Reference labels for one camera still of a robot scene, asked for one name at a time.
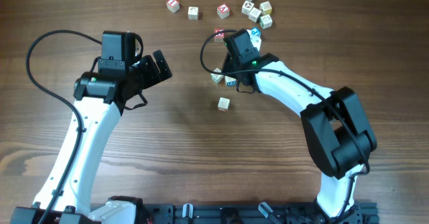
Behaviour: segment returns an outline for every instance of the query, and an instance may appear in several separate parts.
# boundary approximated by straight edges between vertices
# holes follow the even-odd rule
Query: white arm casing
[[[53,210],[64,211],[65,207],[70,205],[76,207],[76,213],[88,216],[94,178],[101,156],[121,114],[115,103],[106,104],[99,98],[84,97],[81,101],[75,101],[74,106],[81,114],[86,130],[64,183],[64,193],[58,197]],[[46,209],[52,198],[52,191],[57,188],[76,141],[77,127],[76,116],[73,114],[55,165],[45,185],[34,199],[34,203],[40,202],[41,209]]]
[[[318,86],[313,82],[306,80],[302,76],[289,70],[289,68],[287,68],[282,61],[272,62],[264,66],[262,69],[280,70],[285,72],[286,74],[289,74],[302,81],[305,85],[315,89],[324,98],[330,97],[330,92],[333,91],[332,89]],[[255,77],[259,90],[262,93],[270,95],[281,101],[284,105],[298,114],[298,116],[300,116],[301,111],[304,110],[307,105],[311,103],[317,104],[320,102],[318,97],[312,95],[312,93],[310,93],[303,86],[287,77],[271,72],[258,72]]]
[[[333,91],[332,89],[318,86],[295,72],[292,72],[281,61],[272,62],[263,67],[263,69],[280,70],[285,72],[315,89],[324,98],[330,97],[330,92]],[[318,97],[312,95],[303,86],[287,77],[270,72],[259,72],[255,77],[259,90],[262,93],[270,95],[281,101],[285,106],[298,114],[298,116],[301,116],[301,111],[307,108],[309,104],[317,104],[321,102]],[[317,196],[317,202],[329,217],[336,217],[341,211],[346,199],[349,183],[351,181],[349,177],[352,173],[360,171],[362,167],[363,165],[355,166],[340,180],[322,173],[322,182],[320,192]],[[350,205],[347,206],[346,210],[353,206],[353,191],[355,189],[355,184],[356,182],[353,184],[351,198],[349,201]]]

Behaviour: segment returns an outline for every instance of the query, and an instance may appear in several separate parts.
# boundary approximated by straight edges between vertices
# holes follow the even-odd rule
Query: wooden table
[[[97,39],[104,30],[138,33],[145,53],[161,49],[173,72],[144,91],[147,107],[123,114],[103,154],[94,203],[113,195],[177,205],[316,197],[320,171],[299,117],[271,97],[216,85],[200,66],[200,47],[215,28],[256,26],[241,13],[244,0],[179,0],[176,13],[166,1],[0,0],[0,222],[15,206],[31,205],[68,128],[70,110],[35,88],[24,66],[30,44],[59,29]],[[378,148],[355,198],[377,202],[382,223],[427,223],[429,0],[269,1],[274,24],[262,31],[261,52],[320,85],[351,87],[370,119]],[[224,20],[221,3],[231,7]],[[199,7],[198,21],[188,19],[189,6]],[[209,44],[206,64],[220,67],[225,52]],[[52,36],[36,47],[32,71],[73,101],[74,81],[100,53],[78,36]],[[217,111],[219,97],[231,100],[227,113]]]

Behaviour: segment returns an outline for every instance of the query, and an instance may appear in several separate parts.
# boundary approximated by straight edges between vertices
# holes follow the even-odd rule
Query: wood grain
[[[147,107],[122,116],[94,203],[113,195],[174,204],[314,199],[320,173],[299,118],[271,97],[216,85],[199,65],[214,28],[255,26],[241,13],[243,0],[179,1],[171,13],[166,0],[0,0],[0,223],[31,205],[68,128],[70,111],[37,90],[24,67],[30,44],[58,29],[98,39],[104,30],[136,32],[146,54],[163,51],[174,75],[144,92]],[[269,1],[274,24],[262,32],[261,51],[320,85],[351,87],[370,119],[378,149],[355,198],[377,202],[382,223],[427,223],[429,0]],[[232,11],[224,20],[221,3]],[[199,7],[200,20],[188,20],[189,6]],[[206,64],[219,67],[225,52],[209,44]],[[32,71],[72,101],[75,79],[99,54],[85,39],[53,36],[35,49]],[[231,100],[227,113],[216,110],[219,97]]]

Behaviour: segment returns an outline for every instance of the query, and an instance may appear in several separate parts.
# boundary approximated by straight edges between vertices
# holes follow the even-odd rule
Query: blue cube
[[[253,29],[250,30],[250,32],[254,35],[254,36],[259,36],[261,37],[261,32],[259,31],[259,29],[257,27],[254,27]]]

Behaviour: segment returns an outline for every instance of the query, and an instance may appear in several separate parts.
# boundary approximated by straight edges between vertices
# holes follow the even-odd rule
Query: wooden surface
[[[131,31],[145,53],[161,49],[173,78],[144,92],[149,105],[125,112],[95,180],[93,202],[113,195],[145,203],[312,201],[320,172],[299,117],[262,94],[216,85],[200,66],[200,47],[216,27],[256,26],[244,0],[0,0],[0,223],[31,205],[54,165],[71,112],[37,90],[24,57],[40,35],[76,30]],[[256,0],[256,4],[267,0]],[[429,218],[429,0],[269,0],[273,27],[262,53],[279,56],[317,84],[354,89],[378,139],[371,173],[355,198],[377,202],[382,223]],[[231,7],[221,20],[216,7]],[[197,6],[200,20],[187,8]],[[78,36],[53,36],[32,56],[35,77],[73,101],[74,81],[100,47]],[[221,66],[226,49],[211,43],[204,59]],[[230,111],[216,109],[219,97]]]

